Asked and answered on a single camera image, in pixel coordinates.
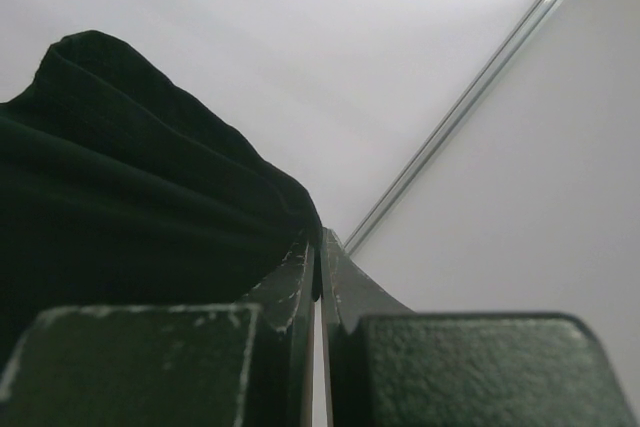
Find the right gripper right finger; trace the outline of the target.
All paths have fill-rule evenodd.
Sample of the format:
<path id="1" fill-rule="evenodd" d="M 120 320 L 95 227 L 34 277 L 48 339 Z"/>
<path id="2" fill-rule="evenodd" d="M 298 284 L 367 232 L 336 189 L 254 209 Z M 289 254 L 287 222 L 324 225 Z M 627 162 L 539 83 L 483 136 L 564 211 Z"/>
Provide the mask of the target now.
<path id="1" fill-rule="evenodd" d="M 418 313 L 332 230 L 320 250 L 333 426 L 635 426 L 598 338 L 559 312 Z"/>

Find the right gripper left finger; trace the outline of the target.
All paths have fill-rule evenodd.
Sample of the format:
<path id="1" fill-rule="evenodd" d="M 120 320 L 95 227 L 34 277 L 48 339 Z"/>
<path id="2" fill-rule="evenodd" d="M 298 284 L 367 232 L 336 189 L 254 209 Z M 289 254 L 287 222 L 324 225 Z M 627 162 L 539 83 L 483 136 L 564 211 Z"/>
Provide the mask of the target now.
<path id="1" fill-rule="evenodd" d="M 5 426 L 307 426 L 314 249 L 231 304 L 41 312 L 1 376 Z"/>

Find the black printed t shirt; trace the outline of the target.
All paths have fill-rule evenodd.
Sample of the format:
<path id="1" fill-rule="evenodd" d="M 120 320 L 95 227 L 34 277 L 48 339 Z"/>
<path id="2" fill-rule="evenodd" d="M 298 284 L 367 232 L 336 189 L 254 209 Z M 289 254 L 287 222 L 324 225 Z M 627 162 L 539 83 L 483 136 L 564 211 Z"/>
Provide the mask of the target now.
<path id="1" fill-rule="evenodd" d="M 133 47 L 62 38 L 1 106 L 1 354 L 75 305 L 230 303 L 295 241 L 308 191 Z"/>

